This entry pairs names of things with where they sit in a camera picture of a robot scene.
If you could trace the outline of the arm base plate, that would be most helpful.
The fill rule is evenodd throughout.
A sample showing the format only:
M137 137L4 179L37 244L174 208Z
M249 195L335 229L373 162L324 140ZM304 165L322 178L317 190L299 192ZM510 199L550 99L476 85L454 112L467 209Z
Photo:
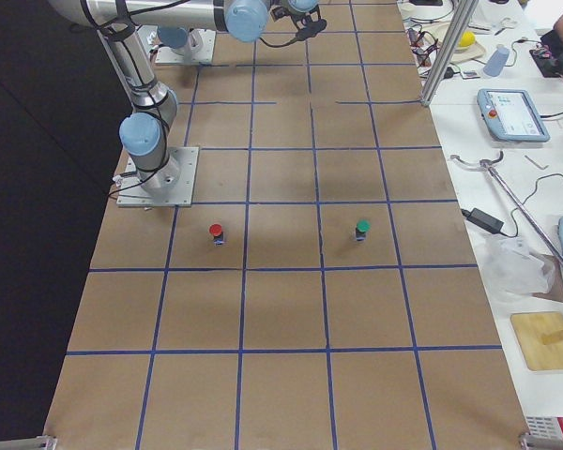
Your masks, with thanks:
M131 176L121 180L121 192L116 193L119 207L190 207L193 198L199 147L169 147L167 164L145 183L137 176L131 157L126 171Z
M213 59L216 32L205 29L158 27L158 65L210 65Z

